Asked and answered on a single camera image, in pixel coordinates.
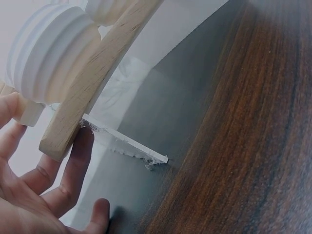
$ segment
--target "broken foam edge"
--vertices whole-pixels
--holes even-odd
[[[90,127],[93,133],[98,137],[104,138],[104,135],[109,135],[110,137],[113,137],[113,141],[108,140],[110,142],[105,144],[105,146],[107,146],[107,149],[111,152],[142,159],[148,163],[145,166],[148,170],[151,170],[152,166],[154,165],[165,164],[168,162],[169,159],[167,156],[163,156],[143,146],[142,144],[117,132],[114,129],[103,126],[102,124],[101,127],[99,127],[100,124],[95,125],[94,123],[96,122],[96,120],[90,120],[91,118],[89,116],[85,115],[84,117],[85,118],[80,122],[81,127]]]

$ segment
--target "dark wood grain surface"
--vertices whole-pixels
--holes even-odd
[[[152,70],[120,127],[169,164],[107,152],[84,205],[111,201],[109,233],[312,233],[311,70],[311,0],[230,0]]]

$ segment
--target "wooden panel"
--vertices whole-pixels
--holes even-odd
[[[237,13],[214,99],[148,233],[312,231],[312,2]]]
[[[311,233],[311,30],[310,0],[230,0],[149,74],[119,129],[169,164],[107,152],[74,225],[106,197],[109,233]]]
[[[138,0],[108,32],[54,114],[39,146],[43,153],[57,161],[66,156],[66,149],[72,143],[70,139],[83,114],[88,112],[86,108],[95,102],[118,63],[162,1]]]

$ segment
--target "hand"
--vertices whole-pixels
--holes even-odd
[[[0,97],[0,128],[15,115],[17,105],[17,93]],[[43,155],[36,169],[22,177],[17,177],[8,165],[25,131],[25,126],[16,123],[0,138],[0,234],[105,233],[109,221],[109,202],[105,199],[95,202],[91,221],[83,232],[59,221],[77,203],[91,158],[91,130],[80,130],[60,186],[44,195],[55,180],[59,162]]]

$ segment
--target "gray surface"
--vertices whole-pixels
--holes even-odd
[[[227,6],[226,15],[213,14],[140,87],[119,131],[170,161],[149,172],[138,159],[105,153],[82,203],[91,207],[99,197],[109,199],[110,233],[144,233],[159,208],[212,99],[213,73],[235,11]],[[73,226],[83,229],[89,217],[90,211],[78,214]]]

